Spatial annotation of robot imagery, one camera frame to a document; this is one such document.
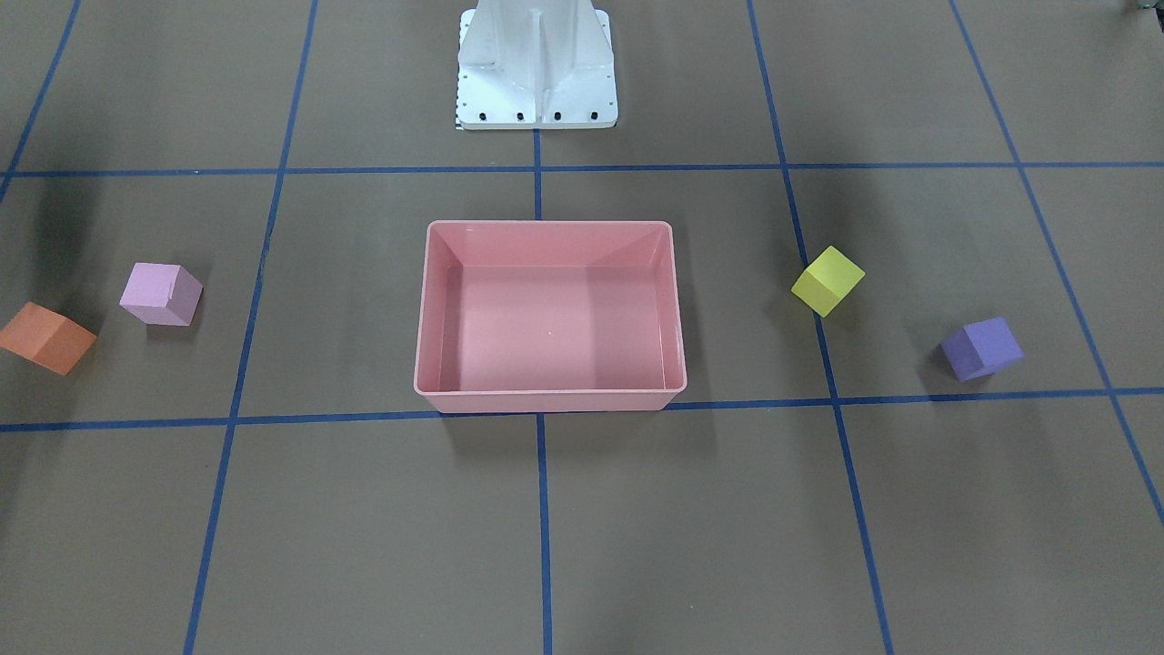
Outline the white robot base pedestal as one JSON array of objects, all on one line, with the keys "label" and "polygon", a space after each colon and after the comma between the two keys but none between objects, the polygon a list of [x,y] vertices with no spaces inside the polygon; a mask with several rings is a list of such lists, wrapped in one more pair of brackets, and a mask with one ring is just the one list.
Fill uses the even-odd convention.
[{"label": "white robot base pedestal", "polygon": [[457,128],[617,124],[610,16],[590,1],[478,1],[457,24]]}]

